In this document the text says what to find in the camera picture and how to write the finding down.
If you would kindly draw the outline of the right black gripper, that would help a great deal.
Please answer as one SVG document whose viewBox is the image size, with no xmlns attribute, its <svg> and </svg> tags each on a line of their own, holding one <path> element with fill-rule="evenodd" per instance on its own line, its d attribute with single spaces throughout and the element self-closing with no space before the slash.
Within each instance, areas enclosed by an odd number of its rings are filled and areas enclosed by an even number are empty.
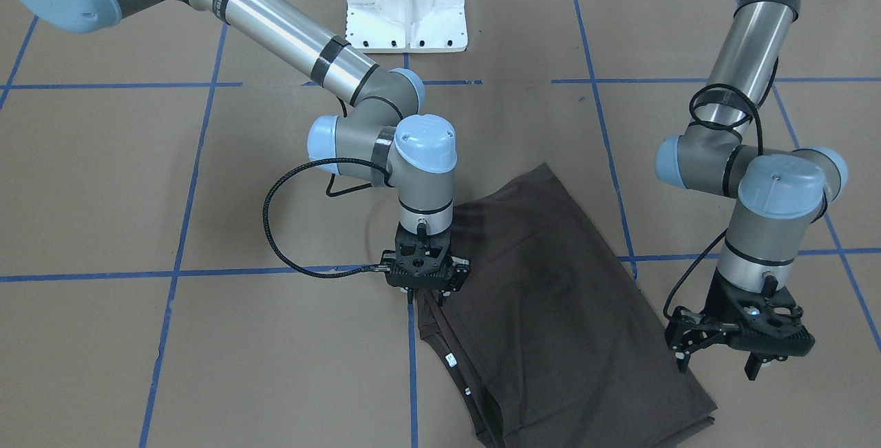
<svg viewBox="0 0 881 448">
<path fill-rule="evenodd" d="M 443 307 L 449 293 L 457 292 L 471 273 L 471 261 L 454 257 L 450 251 L 453 228 L 429 235 L 421 223 L 416 232 L 397 226 L 393 250 L 383 251 L 381 272 L 392 287 L 405 288 L 408 305 L 416 289 L 438 291 L 436 304 Z"/>
</svg>

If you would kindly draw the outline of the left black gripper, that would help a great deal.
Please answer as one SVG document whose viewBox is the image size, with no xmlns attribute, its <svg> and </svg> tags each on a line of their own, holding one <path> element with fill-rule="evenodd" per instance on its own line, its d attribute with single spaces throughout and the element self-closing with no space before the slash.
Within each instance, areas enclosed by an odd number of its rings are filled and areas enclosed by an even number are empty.
<svg viewBox="0 0 881 448">
<path fill-rule="evenodd" d="M 816 341 L 801 322 L 802 308 L 785 287 L 767 291 L 777 283 L 767 271 L 759 276 L 758 292 L 752 292 L 715 273 L 702 311 L 677 307 L 665 329 L 665 341 L 675 351 L 679 371 L 688 372 L 692 353 L 714 344 L 750 352 L 745 362 L 749 381 L 757 379 L 772 356 L 808 354 Z"/>
</svg>

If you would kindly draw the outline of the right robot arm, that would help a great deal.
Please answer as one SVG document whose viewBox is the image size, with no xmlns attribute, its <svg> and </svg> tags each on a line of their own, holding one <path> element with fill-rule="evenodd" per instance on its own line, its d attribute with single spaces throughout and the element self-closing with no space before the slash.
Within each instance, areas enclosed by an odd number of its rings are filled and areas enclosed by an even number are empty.
<svg viewBox="0 0 881 448">
<path fill-rule="evenodd" d="M 308 162 L 266 194 L 262 229 L 284 265 L 320 279 L 353 275 L 298 265 L 282 253 L 270 225 L 270 206 L 281 187 L 306 170 L 323 169 L 361 179 L 361 190 L 396 190 L 394 246 L 362 272 L 383 273 L 390 287 L 408 297 L 425 291 L 443 301 L 463 287 L 471 261 L 452 250 L 457 134 L 447 119 L 424 112 L 425 85 L 412 70 L 384 68 L 287 0 L 19 0 L 42 21 L 79 34 L 116 27 L 167 1 L 211 13 L 348 109 L 345 116 L 315 119 L 306 138 Z"/>
</svg>

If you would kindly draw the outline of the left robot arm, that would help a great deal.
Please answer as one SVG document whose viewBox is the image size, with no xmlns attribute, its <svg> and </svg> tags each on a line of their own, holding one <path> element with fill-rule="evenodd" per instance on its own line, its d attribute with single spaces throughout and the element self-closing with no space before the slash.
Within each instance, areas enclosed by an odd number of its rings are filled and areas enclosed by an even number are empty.
<svg viewBox="0 0 881 448">
<path fill-rule="evenodd" d="M 745 375 L 769 361 L 805 356 L 815 344 L 787 289 L 807 228 L 839 200 L 849 170 L 831 148 L 764 144 L 759 107 L 771 90 L 785 37 L 802 0 L 739 0 L 707 84 L 693 94 L 685 132 L 663 141 L 657 177 L 685 190 L 733 198 L 703 309 L 664 307 L 668 348 L 680 372 L 711 345 L 748 353 Z"/>
</svg>

